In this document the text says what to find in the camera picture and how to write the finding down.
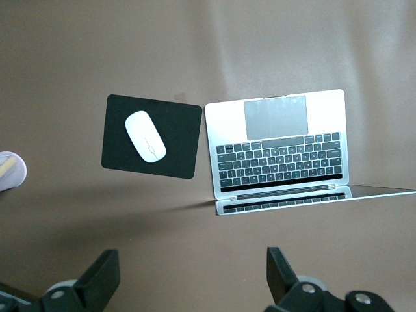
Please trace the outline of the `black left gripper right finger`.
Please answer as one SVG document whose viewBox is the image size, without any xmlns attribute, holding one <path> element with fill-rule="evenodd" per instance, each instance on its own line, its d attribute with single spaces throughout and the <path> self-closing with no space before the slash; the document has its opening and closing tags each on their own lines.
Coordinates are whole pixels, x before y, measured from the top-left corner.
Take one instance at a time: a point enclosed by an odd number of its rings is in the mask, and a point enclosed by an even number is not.
<svg viewBox="0 0 416 312">
<path fill-rule="evenodd" d="M 266 251 L 266 279 L 274 300 L 267 311 L 392 311 L 379 295 L 350 291 L 343 299 L 331 294 L 325 284 L 311 276 L 298 276 L 281 248 Z"/>
</svg>

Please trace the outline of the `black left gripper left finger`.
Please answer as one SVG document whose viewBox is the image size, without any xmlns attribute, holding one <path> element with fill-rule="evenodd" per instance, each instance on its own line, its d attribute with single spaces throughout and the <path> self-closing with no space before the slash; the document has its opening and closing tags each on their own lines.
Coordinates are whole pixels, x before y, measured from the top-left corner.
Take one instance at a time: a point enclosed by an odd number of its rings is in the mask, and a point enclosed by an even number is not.
<svg viewBox="0 0 416 312">
<path fill-rule="evenodd" d="M 78 278 L 62 281 L 41 299 L 42 311 L 103 311 L 120 284 L 118 250 L 105 250 Z"/>
</svg>

